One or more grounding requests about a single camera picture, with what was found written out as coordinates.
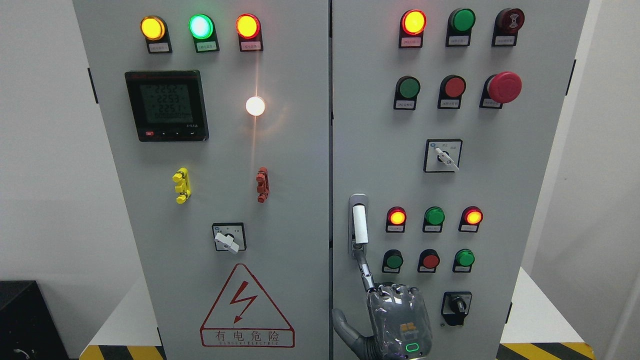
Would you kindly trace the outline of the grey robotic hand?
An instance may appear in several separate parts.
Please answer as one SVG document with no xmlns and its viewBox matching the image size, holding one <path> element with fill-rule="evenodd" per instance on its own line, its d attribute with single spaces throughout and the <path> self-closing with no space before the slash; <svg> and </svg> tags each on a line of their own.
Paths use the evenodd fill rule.
<svg viewBox="0 0 640 360">
<path fill-rule="evenodd" d="M 352 253 L 358 262 L 373 335 L 365 337 L 350 326 L 340 309 L 332 310 L 333 328 L 360 360 L 425 360 L 433 334 L 425 299 L 417 287 L 375 284 L 364 246 Z"/>
</svg>

